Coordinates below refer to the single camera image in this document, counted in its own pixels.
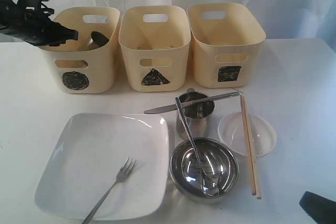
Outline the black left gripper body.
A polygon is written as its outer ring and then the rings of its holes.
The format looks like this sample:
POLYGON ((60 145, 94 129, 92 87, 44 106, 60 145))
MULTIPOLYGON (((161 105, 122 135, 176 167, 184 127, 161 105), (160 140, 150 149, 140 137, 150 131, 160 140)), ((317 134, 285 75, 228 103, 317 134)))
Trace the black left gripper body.
POLYGON ((5 4, 5 35, 23 40, 33 46, 58 46, 62 43, 57 36, 60 27, 49 18, 52 8, 22 9, 17 4, 5 4))

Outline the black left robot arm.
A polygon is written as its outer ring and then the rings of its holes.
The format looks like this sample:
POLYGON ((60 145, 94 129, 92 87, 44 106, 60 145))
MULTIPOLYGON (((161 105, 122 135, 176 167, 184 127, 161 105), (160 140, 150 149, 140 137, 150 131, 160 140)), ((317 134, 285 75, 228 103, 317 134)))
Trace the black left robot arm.
POLYGON ((78 40, 79 31, 52 21, 54 9, 49 0, 1 0, 1 34, 23 40, 35 47, 57 47, 68 40, 78 40))

